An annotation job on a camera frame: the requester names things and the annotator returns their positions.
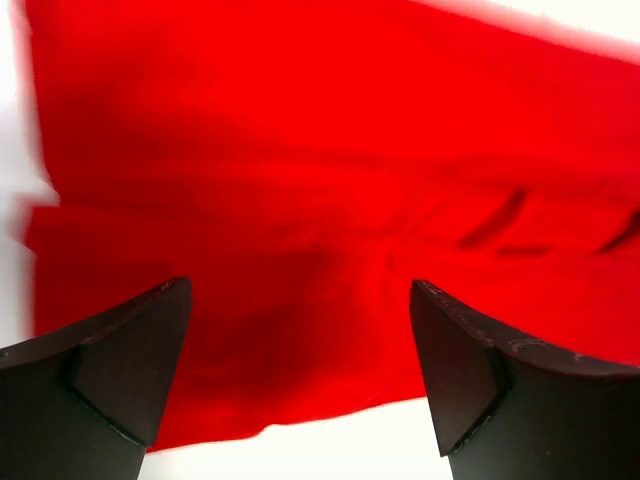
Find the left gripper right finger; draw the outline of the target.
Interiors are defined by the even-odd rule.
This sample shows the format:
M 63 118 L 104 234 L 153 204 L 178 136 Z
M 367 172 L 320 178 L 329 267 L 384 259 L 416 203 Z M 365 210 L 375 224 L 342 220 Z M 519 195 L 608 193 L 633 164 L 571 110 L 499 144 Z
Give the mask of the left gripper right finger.
M 639 371 L 486 316 L 416 280 L 410 320 L 456 479 L 636 480 Z

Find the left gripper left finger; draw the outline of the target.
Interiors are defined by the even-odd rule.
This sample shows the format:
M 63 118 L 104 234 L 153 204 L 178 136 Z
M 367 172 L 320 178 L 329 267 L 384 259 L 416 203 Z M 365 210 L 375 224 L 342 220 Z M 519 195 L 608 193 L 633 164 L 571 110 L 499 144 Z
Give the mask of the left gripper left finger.
M 1 351 L 1 476 L 138 477 L 192 307 L 186 278 Z

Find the red t shirt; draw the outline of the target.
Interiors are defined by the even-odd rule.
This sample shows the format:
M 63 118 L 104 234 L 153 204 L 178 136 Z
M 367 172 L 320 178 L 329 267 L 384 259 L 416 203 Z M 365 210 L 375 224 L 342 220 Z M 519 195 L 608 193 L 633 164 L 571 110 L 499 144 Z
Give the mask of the red t shirt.
M 416 1 L 22 1 L 32 328 L 176 276 L 157 447 L 419 397 L 409 288 L 639 361 L 639 67 Z

